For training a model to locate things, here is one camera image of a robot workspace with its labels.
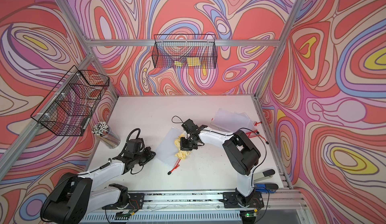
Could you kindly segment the yellow microfiber cloth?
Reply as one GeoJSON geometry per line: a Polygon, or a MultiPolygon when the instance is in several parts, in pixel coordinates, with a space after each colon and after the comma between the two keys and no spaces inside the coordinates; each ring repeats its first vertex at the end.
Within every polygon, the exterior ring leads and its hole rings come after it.
{"type": "Polygon", "coordinates": [[[178,152],[175,154],[175,157],[179,158],[180,160],[185,160],[186,157],[191,153],[191,151],[183,151],[181,148],[181,138],[185,137],[185,135],[182,133],[175,141],[174,144],[178,149],[178,152]]]}

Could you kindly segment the clear mesh document bag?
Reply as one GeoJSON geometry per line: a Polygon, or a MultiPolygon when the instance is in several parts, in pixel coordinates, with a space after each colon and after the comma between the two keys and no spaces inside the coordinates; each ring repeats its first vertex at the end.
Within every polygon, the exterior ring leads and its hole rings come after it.
{"type": "Polygon", "coordinates": [[[168,175],[180,166],[181,159],[176,156],[180,149],[175,145],[175,141],[181,134],[182,130],[172,127],[155,150],[155,158],[167,167],[168,175]]]}
{"type": "MultiPolygon", "coordinates": [[[[212,118],[211,126],[227,132],[236,132],[242,129],[248,137],[256,137],[257,127],[261,121],[251,119],[246,113],[235,113],[225,109],[219,109],[212,118]]],[[[265,143],[265,137],[257,133],[265,143]]]]}

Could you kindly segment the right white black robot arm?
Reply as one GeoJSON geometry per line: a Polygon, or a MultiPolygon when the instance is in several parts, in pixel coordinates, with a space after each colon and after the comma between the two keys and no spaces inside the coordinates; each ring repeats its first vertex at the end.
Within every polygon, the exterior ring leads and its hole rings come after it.
{"type": "Polygon", "coordinates": [[[233,169],[238,173],[234,192],[223,193],[224,208],[247,208],[254,197],[253,169],[258,166],[260,151],[244,131],[220,132],[206,125],[198,126],[191,119],[182,123],[182,151],[197,150],[206,144],[222,147],[233,169]]]}

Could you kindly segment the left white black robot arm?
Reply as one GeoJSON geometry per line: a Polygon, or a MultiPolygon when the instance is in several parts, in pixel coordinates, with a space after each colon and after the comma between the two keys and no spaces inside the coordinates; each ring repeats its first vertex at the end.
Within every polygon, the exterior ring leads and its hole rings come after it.
{"type": "Polygon", "coordinates": [[[84,216],[98,209],[140,210],[142,206],[130,196],[127,187],[120,184],[109,184],[103,189],[98,187],[132,172],[135,166],[144,167],[155,156],[151,147],[146,147],[144,140],[138,137],[126,141],[121,152],[102,166],[78,174],[64,174],[43,203],[41,220],[78,224],[84,216]]]}

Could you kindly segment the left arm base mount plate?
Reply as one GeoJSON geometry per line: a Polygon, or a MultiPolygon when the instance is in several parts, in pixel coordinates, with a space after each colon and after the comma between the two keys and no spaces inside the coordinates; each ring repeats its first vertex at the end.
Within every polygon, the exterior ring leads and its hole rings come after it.
{"type": "Polygon", "coordinates": [[[102,207],[103,210],[141,210],[144,205],[143,193],[127,193],[121,194],[118,201],[114,204],[110,204],[102,207]]]}

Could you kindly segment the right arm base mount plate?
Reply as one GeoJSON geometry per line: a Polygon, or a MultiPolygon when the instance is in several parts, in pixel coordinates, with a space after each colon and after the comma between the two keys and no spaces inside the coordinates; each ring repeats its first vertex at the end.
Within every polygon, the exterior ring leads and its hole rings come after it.
{"type": "Polygon", "coordinates": [[[263,208],[264,201],[260,192],[252,192],[249,196],[245,197],[238,192],[223,192],[223,199],[220,200],[224,204],[224,208],[253,208],[261,209],[263,208]]]}

